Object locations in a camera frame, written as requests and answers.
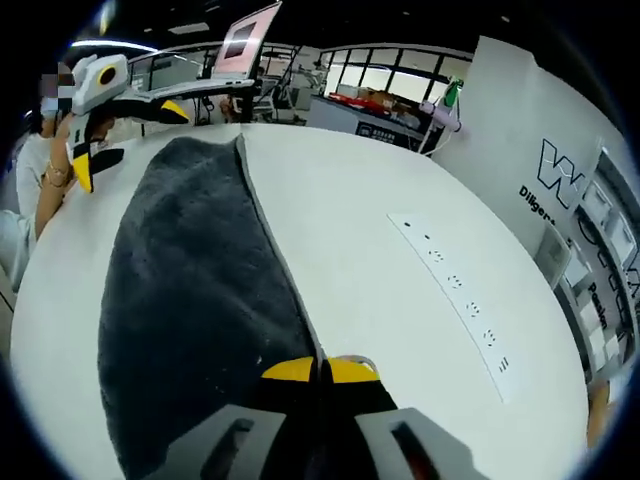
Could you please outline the person's left hand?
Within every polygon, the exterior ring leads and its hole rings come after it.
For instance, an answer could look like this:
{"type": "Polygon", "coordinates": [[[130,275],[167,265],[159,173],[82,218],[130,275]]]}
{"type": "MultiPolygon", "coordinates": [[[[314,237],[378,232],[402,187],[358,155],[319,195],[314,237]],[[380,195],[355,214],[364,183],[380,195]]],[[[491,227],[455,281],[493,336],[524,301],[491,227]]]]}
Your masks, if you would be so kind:
{"type": "Polygon", "coordinates": [[[69,169],[67,139],[73,118],[74,115],[69,113],[61,120],[51,143],[50,164],[62,172],[69,169]]]}

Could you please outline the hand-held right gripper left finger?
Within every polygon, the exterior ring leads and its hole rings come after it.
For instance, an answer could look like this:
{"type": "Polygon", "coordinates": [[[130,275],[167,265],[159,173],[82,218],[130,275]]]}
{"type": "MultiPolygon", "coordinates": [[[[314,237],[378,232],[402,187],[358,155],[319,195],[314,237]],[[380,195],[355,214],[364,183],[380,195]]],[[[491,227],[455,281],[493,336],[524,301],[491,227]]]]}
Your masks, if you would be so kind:
{"type": "Polygon", "coordinates": [[[271,479],[287,449],[304,448],[318,387],[312,356],[278,363],[243,405],[229,403],[168,447],[166,479],[271,479]]]}

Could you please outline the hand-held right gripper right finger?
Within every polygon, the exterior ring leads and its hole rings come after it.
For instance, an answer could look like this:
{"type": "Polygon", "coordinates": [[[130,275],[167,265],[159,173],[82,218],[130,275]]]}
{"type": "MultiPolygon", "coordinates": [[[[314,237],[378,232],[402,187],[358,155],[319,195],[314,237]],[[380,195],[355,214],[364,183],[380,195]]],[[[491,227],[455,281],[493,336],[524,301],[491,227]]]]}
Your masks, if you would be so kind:
{"type": "Polygon", "coordinates": [[[398,406],[362,356],[323,360],[332,454],[349,478],[484,479],[471,449],[414,407],[398,406]]]}

